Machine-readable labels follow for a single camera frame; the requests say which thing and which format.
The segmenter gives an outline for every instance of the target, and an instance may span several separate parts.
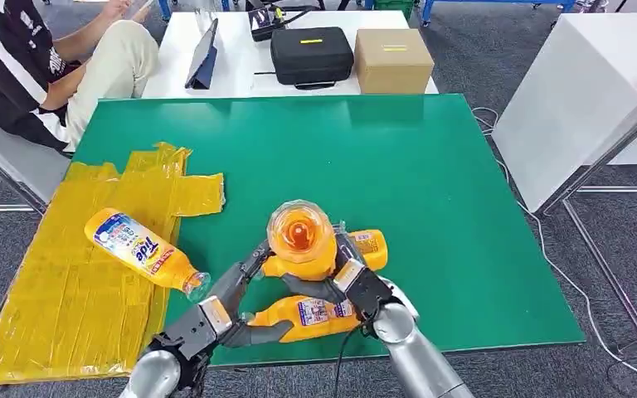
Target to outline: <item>metallic robot arm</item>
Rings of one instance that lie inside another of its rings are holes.
[[[367,330],[389,350],[391,362],[410,398],[473,398],[468,387],[438,349],[416,326],[419,314],[406,295],[364,264],[347,234],[337,231],[338,273],[321,282],[283,278],[289,290],[334,303],[349,299]],[[213,349],[279,339],[291,328],[284,321],[269,328],[250,328],[237,309],[246,286],[269,254],[263,242],[253,254],[231,267],[214,284],[207,300],[190,308],[155,337],[140,358],[120,398],[164,398],[191,387],[197,393]]]
[[[443,354],[416,326],[405,305],[387,303],[372,326],[384,343],[406,396],[410,398],[473,398]]]

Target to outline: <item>bottle label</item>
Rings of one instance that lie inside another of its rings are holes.
[[[348,300],[333,307],[328,311],[328,303],[320,298],[307,298],[299,301],[299,317],[304,326],[327,322],[332,318],[345,318],[353,315],[353,306]]]
[[[380,246],[377,244],[377,239],[373,238],[370,232],[356,235],[355,246],[357,246],[357,249],[360,250],[360,253],[364,255],[376,253],[380,249]]]
[[[155,275],[174,252],[124,213],[114,214],[94,233],[94,241],[119,259]]]

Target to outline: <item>striped shirt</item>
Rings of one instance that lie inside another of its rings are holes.
[[[0,0],[0,127],[34,143],[62,150],[66,105],[40,108],[47,87],[74,70],[57,54],[32,0]]]

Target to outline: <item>green tabletop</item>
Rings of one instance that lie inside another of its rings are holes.
[[[225,174],[223,212],[184,219],[178,242],[213,276],[265,238],[277,206],[305,199],[350,231],[383,231],[381,274],[441,350],[584,341],[461,95],[105,101],[73,160],[122,171],[130,151],[159,141],[193,149],[187,174]],[[241,310],[286,295],[277,279],[253,281]],[[188,305],[173,292],[166,323]],[[328,360],[342,337],[221,347],[212,364]],[[386,353],[359,335],[346,349]]]

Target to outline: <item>person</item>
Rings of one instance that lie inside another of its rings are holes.
[[[149,4],[123,20],[129,7],[109,0],[94,20],[53,40],[32,0],[0,0],[0,127],[73,153],[100,98],[140,97],[158,44],[139,23]]]

